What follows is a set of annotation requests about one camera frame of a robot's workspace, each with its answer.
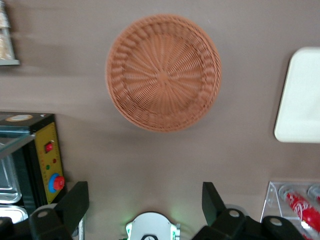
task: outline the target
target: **red can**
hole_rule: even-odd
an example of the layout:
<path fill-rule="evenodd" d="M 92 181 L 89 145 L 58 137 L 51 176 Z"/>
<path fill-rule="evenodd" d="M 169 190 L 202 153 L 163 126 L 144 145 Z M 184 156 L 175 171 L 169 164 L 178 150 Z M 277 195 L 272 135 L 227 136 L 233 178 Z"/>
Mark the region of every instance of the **red can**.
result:
<path fill-rule="evenodd" d="M 315 209 L 303 196 L 292 188 L 279 190 L 280 197 L 286 201 L 291 209 L 311 228 L 320 233 L 320 212 Z"/>

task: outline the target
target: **wicker basket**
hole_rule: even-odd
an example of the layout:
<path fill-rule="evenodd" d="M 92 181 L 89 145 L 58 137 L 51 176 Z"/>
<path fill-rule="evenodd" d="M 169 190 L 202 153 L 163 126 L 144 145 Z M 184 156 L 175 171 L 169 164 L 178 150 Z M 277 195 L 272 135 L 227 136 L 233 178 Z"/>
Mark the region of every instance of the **wicker basket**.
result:
<path fill-rule="evenodd" d="M 116 108 L 156 132 L 190 127 L 213 105 L 221 63 L 209 36 L 190 20 L 159 14 L 131 24 L 113 44 L 106 81 Z"/>

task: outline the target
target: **clear plastic tray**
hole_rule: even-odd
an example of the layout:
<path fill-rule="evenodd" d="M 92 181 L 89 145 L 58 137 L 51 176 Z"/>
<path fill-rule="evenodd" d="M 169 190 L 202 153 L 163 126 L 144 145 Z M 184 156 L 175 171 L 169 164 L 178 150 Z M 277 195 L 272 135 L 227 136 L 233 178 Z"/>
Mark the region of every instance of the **clear plastic tray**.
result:
<path fill-rule="evenodd" d="M 320 235 L 310 228 L 304 221 L 301 221 L 298 215 L 290 206 L 280 198 L 279 189 L 283 185 L 293 186 L 293 189 L 301 194 L 310 204 L 320 211 L 320 205 L 315 200 L 308 197 L 308 189 L 313 185 L 320 185 L 315 182 L 269 182 L 266 193 L 261 221 L 266 216 L 279 216 L 292 222 L 292 224 L 301 232 L 301 234 L 313 240 L 320 240 Z"/>

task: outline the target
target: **red knob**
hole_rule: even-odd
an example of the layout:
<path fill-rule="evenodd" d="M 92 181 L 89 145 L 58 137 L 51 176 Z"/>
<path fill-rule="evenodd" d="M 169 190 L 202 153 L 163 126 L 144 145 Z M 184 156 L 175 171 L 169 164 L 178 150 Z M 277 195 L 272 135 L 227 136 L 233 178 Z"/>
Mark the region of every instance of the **red knob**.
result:
<path fill-rule="evenodd" d="M 61 190 L 65 186 L 65 178 L 63 176 L 57 176 L 53 182 L 54 190 Z"/>
<path fill-rule="evenodd" d="M 49 143 L 47 143 L 47 144 L 44 146 L 44 149 L 45 149 L 45 152 L 48 153 L 48 152 L 50 152 L 52 149 L 54 149 L 54 145 L 52 144 L 52 142 L 49 142 Z"/>

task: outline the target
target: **metal tray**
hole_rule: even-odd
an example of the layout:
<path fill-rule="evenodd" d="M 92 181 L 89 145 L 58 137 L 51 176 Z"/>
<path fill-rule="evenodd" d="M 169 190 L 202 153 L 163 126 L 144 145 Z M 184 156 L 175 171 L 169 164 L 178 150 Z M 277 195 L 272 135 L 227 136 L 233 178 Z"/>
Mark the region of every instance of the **metal tray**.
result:
<path fill-rule="evenodd" d="M 8 155 L 0 159 L 0 204 L 14 204 L 21 197 L 14 161 Z"/>
<path fill-rule="evenodd" d="M 11 218 L 14 224 L 28 219 L 28 214 L 25 209 L 12 205 L 0 205 L 0 216 Z"/>

